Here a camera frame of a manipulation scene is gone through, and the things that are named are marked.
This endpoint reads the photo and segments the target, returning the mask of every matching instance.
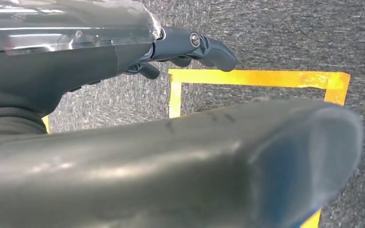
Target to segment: gray padded object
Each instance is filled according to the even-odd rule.
[[[0,135],[0,227],[294,227],[352,175],[362,131],[343,107],[295,99]]]

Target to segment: screw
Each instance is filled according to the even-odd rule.
[[[196,33],[192,33],[191,34],[191,44],[194,46],[194,47],[199,47],[200,45],[200,40],[199,40],[199,36],[198,34]]]

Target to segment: clear plastic casing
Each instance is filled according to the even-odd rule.
[[[0,52],[152,43],[159,19],[130,0],[0,0]]]

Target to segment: yellow tape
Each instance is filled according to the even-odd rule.
[[[49,134],[49,119],[48,119],[48,116],[43,117],[43,122],[45,124],[45,127],[47,128],[47,133]]]
[[[181,116],[182,83],[224,84],[245,86],[270,86],[325,89],[324,101],[345,104],[350,75],[342,72],[316,71],[263,71],[263,70],[219,70],[170,69],[171,93],[169,117]],[[301,228],[318,228],[321,211],[314,214]]]
[[[181,115],[181,89],[182,84],[181,82],[171,82],[171,92],[170,92],[170,105],[169,106],[169,117],[176,118]]]
[[[321,216],[321,210],[317,211],[313,216],[311,216],[301,228],[318,228],[318,223]]]

